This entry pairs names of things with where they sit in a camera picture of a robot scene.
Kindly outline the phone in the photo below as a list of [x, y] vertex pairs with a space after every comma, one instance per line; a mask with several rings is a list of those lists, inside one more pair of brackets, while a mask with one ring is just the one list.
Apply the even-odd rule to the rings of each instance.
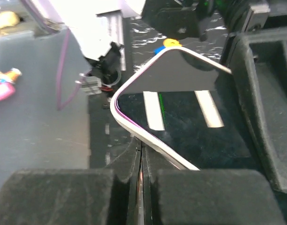
[[116, 121], [180, 168], [256, 169], [231, 71], [184, 47], [156, 54], [114, 94]]

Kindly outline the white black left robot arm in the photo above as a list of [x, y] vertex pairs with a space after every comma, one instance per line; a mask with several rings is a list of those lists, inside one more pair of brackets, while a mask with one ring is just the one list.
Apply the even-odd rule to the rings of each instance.
[[[220, 62], [166, 46], [121, 73], [107, 0], [64, 0], [63, 24], [0, 34], [0, 152], [28, 169], [0, 225], [287, 225], [287, 0], [133, 0], [168, 38], [228, 31]], [[0, 163], [10, 164], [8, 158]]]

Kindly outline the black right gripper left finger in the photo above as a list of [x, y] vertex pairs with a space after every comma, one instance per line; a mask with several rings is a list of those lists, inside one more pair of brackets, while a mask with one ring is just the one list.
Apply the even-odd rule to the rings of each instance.
[[0, 189], [0, 225], [135, 225], [141, 142], [100, 169], [29, 169]]

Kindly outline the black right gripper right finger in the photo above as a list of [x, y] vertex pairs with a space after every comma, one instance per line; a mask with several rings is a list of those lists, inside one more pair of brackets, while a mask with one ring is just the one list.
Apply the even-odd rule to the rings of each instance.
[[142, 148], [147, 225], [283, 225], [265, 177], [253, 170], [178, 170]]

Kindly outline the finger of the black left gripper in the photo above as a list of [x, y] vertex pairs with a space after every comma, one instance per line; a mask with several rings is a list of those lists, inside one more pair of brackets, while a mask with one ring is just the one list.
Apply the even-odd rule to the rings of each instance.
[[168, 38], [205, 41], [212, 15], [224, 9], [224, 0], [147, 0], [141, 19]]

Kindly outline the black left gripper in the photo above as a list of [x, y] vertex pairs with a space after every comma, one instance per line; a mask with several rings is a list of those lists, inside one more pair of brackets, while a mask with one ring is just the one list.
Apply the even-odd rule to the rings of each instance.
[[265, 174], [287, 193], [287, 27], [228, 35], [221, 56]]

